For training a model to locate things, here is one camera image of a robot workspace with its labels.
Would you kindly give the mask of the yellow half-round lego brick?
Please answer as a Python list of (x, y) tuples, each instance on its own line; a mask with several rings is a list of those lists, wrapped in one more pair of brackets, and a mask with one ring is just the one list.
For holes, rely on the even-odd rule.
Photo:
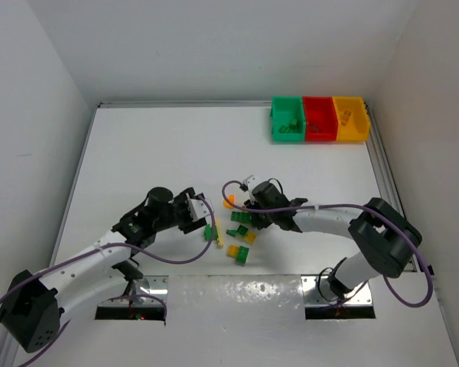
[(223, 200), (223, 205), (227, 209), (235, 209), (236, 208), (236, 197), (233, 194), (230, 194)]

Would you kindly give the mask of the red rounded lego brick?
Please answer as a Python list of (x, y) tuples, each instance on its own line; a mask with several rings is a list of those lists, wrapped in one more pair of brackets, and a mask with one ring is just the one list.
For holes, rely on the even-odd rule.
[(320, 121), (310, 122), (308, 128), (313, 134), (322, 134), (324, 132), (323, 124)]

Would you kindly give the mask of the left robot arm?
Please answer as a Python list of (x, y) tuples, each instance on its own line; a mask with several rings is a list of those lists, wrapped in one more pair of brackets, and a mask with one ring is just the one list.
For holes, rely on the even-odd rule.
[(158, 233), (177, 228), (188, 234), (214, 220), (210, 201), (193, 188), (174, 195), (155, 187), (78, 254), (35, 274), (15, 275), (0, 301), (0, 324), (25, 352), (38, 352), (77, 314), (131, 295), (144, 278), (134, 257), (145, 254)]

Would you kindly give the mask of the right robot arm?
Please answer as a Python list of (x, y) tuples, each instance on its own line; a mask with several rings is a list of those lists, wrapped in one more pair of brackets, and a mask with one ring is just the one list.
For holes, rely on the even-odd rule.
[(330, 302), (343, 300), (370, 279), (398, 278), (422, 243), (420, 232), (378, 197), (365, 206), (310, 206), (305, 198), (288, 199), (270, 180), (251, 176), (239, 187), (249, 195), (244, 207), (257, 229), (276, 225), (288, 232), (321, 232), (354, 241), (358, 253), (340, 260), (318, 283), (321, 296)]

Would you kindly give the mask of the green lego plate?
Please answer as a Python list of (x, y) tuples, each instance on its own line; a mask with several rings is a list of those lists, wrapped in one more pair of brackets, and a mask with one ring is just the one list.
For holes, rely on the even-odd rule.
[(251, 223), (252, 217), (247, 212), (232, 211), (230, 220), (239, 223)]

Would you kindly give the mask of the green and yellow lego stack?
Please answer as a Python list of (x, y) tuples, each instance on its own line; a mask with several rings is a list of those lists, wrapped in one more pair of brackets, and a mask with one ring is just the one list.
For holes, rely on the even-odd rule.
[(238, 226), (236, 230), (236, 236), (250, 245), (252, 245), (257, 238), (257, 235), (254, 232), (251, 232), (249, 228), (244, 225)]

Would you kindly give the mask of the green arch lego piece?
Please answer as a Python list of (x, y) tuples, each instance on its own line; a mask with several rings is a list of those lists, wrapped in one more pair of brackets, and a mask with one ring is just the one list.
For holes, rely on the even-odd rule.
[(204, 227), (203, 236), (206, 241), (213, 239), (213, 241), (219, 241), (219, 233), (217, 227), (212, 227), (210, 224), (207, 224)]

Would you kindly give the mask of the yellow green lego block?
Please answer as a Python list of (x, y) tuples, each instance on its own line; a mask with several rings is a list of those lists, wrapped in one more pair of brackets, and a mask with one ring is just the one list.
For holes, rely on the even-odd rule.
[(233, 258), (235, 263), (244, 266), (249, 256), (249, 248), (242, 245), (230, 245), (226, 254), (228, 257)]

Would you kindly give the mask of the long tan lego plate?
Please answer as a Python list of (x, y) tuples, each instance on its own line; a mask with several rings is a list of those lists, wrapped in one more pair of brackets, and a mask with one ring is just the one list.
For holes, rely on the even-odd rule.
[(218, 248), (223, 248), (224, 243), (223, 243), (223, 237), (220, 229), (220, 222), (218, 218), (215, 218), (214, 220), (214, 229), (216, 230), (216, 243)]

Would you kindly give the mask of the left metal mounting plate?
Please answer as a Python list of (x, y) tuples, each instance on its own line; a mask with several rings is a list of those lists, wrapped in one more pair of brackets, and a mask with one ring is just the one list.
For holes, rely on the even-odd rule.
[(124, 290), (125, 298), (110, 299), (99, 304), (99, 307), (159, 307), (168, 299), (168, 279), (165, 276), (144, 276), (142, 280), (132, 281)]

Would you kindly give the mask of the metal mounting plate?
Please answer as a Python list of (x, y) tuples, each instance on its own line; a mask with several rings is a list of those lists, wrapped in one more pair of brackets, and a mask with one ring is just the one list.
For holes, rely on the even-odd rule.
[(132, 281), (124, 290), (125, 298), (110, 299), (99, 304), (99, 307), (159, 307), (168, 299), (168, 279), (165, 276), (144, 276), (142, 280)]
[(344, 300), (339, 300), (331, 291), (319, 292), (317, 275), (302, 275), (301, 289), (306, 307), (322, 308), (334, 306), (341, 302), (345, 307), (372, 307), (373, 297), (368, 283), (360, 284), (350, 293), (345, 294)]

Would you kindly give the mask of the green storage bin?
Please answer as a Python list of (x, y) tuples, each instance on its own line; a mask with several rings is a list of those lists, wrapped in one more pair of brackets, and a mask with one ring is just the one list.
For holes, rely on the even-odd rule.
[[(273, 96), (270, 112), (272, 140), (278, 143), (304, 142), (306, 121), (301, 96)], [(293, 119), (298, 121), (296, 129), (289, 127)]]

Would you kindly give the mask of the red storage bin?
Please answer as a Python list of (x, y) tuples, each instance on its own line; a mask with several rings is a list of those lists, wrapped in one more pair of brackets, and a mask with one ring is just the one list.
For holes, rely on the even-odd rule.
[[(306, 121), (304, 140), (307, 142), (332, 142), (337, 139), (338, 121), (334, 101), (331, 97), (303, 96), (303, 110)], [(322, 134), (313, 134), (310, 122), (323, 124)]]

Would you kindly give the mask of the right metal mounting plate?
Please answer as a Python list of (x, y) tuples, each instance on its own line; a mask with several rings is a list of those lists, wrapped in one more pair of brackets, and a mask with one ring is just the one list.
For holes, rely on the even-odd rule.
[(339, 300), (331, 291), (319, 292), (317, 275), (302, 275), (301, 289), (306, 307), (322, 308), (334, 306), (341, 302), (345, 307), (372, 307), (373, 297), (368, 283), (360, 284), (350, 293), (345, 294), (344, 300)]

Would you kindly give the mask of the yellow storage bin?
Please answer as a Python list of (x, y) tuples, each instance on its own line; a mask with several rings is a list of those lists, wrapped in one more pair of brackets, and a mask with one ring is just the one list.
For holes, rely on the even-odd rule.
[(334, 96), (337, 115), (337, 141), (365, 142), (369, 137), (370, 119), (361, 97)]

